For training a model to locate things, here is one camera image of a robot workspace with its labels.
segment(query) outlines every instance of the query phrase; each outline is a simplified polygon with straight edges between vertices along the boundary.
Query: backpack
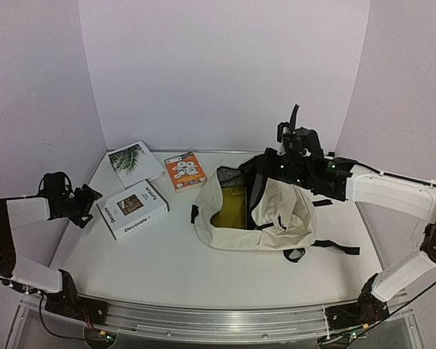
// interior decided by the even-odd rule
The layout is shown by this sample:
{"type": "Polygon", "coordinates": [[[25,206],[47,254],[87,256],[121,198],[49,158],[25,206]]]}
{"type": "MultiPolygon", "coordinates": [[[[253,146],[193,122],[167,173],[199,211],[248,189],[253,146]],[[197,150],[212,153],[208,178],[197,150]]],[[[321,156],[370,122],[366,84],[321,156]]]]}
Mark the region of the backpack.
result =
{"type": "Polygon", "coordinates": [[[283,251],[291,262],[298,262],[309,246],[333,246],[347,254],[360,254],[357,247],[317,241],[315,205],[295,185],[258,174],[262,157],[255,156],[237,169],[219,167],[204,184],[191,212],[191,223],[203,243],[215,249],[283,251]],[[243,210],[238,228],[215,226],[228,195],[239,196],[243,203],[231,207],[234,212],[243,210]]]}

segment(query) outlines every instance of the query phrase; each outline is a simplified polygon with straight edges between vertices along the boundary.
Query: book cover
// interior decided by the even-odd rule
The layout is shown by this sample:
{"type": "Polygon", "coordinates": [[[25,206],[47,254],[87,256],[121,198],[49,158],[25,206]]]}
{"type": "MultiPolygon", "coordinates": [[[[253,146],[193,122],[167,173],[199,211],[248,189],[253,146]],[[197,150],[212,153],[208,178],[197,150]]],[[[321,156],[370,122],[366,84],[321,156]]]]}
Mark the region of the book cover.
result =
{"type": "Polygon", "coordinates": [[[165,165],[176,193],[199,188],[207,181],[192,151],[165,160],[165,165]]]}
{"type": "Polygon", "coordinates": [[[143,180],[154,182],[165,175],[164,168],[143,142],[110,151],[108,158],[125,188],[143,180]]]}
{"type": "Polygon", "coordinates": [[[146,180],[97,203],[116,240],[168,212],[168,204],[146,180]]]}

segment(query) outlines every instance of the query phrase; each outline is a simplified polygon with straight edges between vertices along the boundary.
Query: lavender wall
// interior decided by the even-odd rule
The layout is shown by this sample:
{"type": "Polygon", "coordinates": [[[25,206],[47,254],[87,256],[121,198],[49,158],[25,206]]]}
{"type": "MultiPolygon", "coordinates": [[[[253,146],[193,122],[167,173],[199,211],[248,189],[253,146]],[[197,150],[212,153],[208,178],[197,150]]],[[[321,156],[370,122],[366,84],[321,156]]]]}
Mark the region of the lavender wall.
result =
{"type": "MultiPolygon", "coordinates": [[[[337,155],[436,179],[436,1],[372,1],[357,82],[337,155]]],[[[387,264],[423,239],[404,214],[363,205],[387,264]]],[[[418,293],[436,270],[409,288],[418,293]]],[[[436,348],[436,287],[415,310],[426,348],[436,348]]]]}
{"type": "Polygon", "coordinates": [[[80,0],[108,147],[264,149],[299,125],[336,147],[369,0],[80,0]]]}
{"type": "MultiPolygon", "coordinates": [[[[0,196],[33,194],[59,170],[80,186],[105,149],[77,0],[0,1],[0,196]]],[[[46,263],[64,224],[19,229],[15,246],[46,263]]],[[[18,299],[0,284],[0,347],[18,299]]]]}

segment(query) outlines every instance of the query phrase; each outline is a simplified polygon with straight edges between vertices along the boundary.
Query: white tabletop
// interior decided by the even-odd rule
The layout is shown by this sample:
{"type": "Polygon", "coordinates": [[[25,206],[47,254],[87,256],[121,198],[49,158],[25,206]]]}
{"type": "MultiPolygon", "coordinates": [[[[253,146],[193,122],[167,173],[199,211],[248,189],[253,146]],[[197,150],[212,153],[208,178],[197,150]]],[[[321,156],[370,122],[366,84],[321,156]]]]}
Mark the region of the white tabletop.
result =
{"type": "MultiPolygon", "coordinates": [[[[154,153],[164,159],[177,153],[154,153]]],[[[196,153],[208,176],[238,166],[249,153],[196,153]]],[[[123,187],[107,158],[90,186],[107,198],[123,187]]],[[[190,224],[198,190],[175,194],[168,177],[154,183],[170,212],[115,241],[94,206],[84,230],[68,226],[52,266],[69,271],[82,294],[184,308],[280,308],[356,299],[381,271],[360,213],[352,202],[317,207],[317,239],[359,246],[360,256],[310,247],[298,263],[282,252],[234,252],[201,243],[190,224]]],[[[314,201],[323,199],[313,197],[314,201]]]]}

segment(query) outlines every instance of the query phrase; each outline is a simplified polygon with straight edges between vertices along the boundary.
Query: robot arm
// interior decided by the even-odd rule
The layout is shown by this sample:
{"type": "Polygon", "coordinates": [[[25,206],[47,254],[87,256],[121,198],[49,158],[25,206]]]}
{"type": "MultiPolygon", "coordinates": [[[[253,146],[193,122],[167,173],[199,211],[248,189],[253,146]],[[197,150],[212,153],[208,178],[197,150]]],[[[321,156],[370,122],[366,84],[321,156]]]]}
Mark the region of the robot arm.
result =
{"type": "Polygon", "coordinates": [[[78,296],[71,275],[64,270],[48,268],[28,258],[20,256],[13,243],[13,233],[25,225],[69,218],[80,228],[92,219],[89,211],[94,201],[102,195],[89,186],[83,185],[73,191],[68,176],[63,172],[46,174],[35,196],[22,198],[0,198],[0,281],[24,294],[45,294],[46,309],[71,318],[84,319],[85,314],[93,313],[94,322],[100,317],[99,310],[106,304],[90,305],[78,296]]]}
{"type": "Polygon", "coordinates": [[[332,329],[372,324],[389,315],[388,300],[436,267],[436,181],[379,171],[352,159],[325,158],[316,131],[295,128],[298,108],[296,105],[289,123],[279,124],[282,150],[278,153],[267,148],[259,164],[260,175],[311,190],[315,195],[405,212],[428,223],[421,246],[397,265],[372,276],[356,303],[326,309],[332,329]]]}

